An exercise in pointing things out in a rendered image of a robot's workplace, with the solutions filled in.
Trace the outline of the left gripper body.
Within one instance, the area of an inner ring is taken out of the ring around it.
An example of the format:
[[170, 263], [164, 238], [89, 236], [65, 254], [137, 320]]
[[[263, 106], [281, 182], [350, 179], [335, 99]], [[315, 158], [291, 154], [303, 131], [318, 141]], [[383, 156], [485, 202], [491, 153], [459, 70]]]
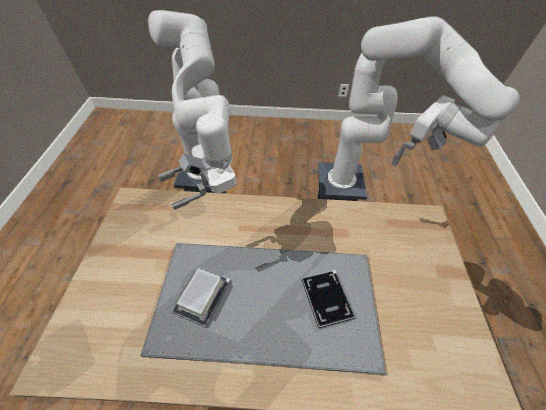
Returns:
[[441, 96], [434, 104], [432, 104], [422, 115], [416, 120], [410, 136], [414, 139], [422, 141], [434, 128], [450, 104], [455, 102], [446, 96]]

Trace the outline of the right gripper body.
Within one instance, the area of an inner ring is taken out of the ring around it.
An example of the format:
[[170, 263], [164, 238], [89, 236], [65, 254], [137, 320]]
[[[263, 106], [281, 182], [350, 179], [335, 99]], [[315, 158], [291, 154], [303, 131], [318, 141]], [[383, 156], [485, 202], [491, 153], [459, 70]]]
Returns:
[[[205, 157], [201, 144], [193, 147], [192, 156], [197, 158]], [[236, 175], [230, 165], [228, 165], [228, 168], [212, 167], [207, 170], [201, 169], [200, 171], [205, 176], [210, 189], [214, 193], [222, 193], [233, 188], [237, 184]]]

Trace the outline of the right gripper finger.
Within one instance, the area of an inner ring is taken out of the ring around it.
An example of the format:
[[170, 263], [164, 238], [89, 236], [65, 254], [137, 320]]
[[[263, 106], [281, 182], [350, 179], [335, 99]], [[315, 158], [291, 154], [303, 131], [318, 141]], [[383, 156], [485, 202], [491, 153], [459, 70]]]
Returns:
[[181, 170], [183, 170], [183, 169], [182, 169], [181, 166], [179, 166], [179, 167], [177, 167], [177, 168], [174, 168], [174, 169], [172, 169], [172, 170], [169, 170], [169, 171], [167, 171], [167, 172], [164, 172], [164, 173], [162, 173], [162, 174], [159, 174], [158, 177], [159, 177], [160, 181], [163, 182], [163, 181], [165, 181], [165, 180], [167, 180], [167, 179], [170, 179], [170, 178], [172, 178], [172, 177], [175, 177], [175, 174], [174, 174], [174, 173], [179, 172], [179, 171], [181, 171]]
[[200, 192], [198, 194], [196, 194], [196, 195], [193, 195], [193, 196], [189, 197], [189, 198], [184, 198], [184, 199], [181, 199], [181, 200], [179, 200], [177, 202], [172, 203], [171, 205], [172, 205], [174, 210], [176, 210], [176, 209], [178, 209], [180, 207], [183, 207], [183, 206], [189, 204], [189, 202], [194, 201], [194, 200], [206, 195], [207, 192], [206, 192], [206, 189], [205, 189], [204, 186], [208, 186], [209, 183], [207, 182], [207, 180], [206, 180], [205, 176], [203, 175], [203, 173], [201, 173], [200, 176], [201, 176], [201, 179], [203, 181], [203, 182], [200, 182], [200, 183], [197, 184], [197, 187], [198, 187]]

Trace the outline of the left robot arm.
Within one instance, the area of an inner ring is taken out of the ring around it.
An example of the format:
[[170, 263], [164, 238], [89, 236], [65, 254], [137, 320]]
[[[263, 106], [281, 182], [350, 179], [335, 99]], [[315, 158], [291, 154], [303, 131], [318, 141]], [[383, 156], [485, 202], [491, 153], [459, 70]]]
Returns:
[[505, 87], [484, 66], [477, 51], [439, 17], [374, 27], [364, 35], [361, 51], [349, 108], [356, 114], [378, 117], [352, 116], [343, 120], [334, 167], [328, 173], [328, 181], [340, 189], [356, 183], [360, 143], [381, 143], [388, 137], [397, 91], [392, 86], [378, 86], [387, 60], [422, 55], [473, 110], [450, 104], [427, 138], [432, 151], [446, 143], [445, 132], [484, 146], [519, 103], [518, 92]]

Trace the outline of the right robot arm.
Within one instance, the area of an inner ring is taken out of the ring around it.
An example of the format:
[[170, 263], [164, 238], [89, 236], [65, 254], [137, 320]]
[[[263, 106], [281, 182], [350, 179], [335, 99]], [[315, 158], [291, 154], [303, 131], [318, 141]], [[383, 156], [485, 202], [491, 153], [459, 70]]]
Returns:
[[[201, 169], [227, 168], [232, 160], [230, 105], [219, 95], [217, 84], [206, 79], [215, 68], [207, 24], [192, 14], [161, 10], [152, 11], [148, 21], [157, 45], [176, 48], [172, 54], [172, 121], [185, 151], [179, 163], [189, 177], [202, 180]], [[200, 144], [205, 157], [192, 156], [193, 147]]]

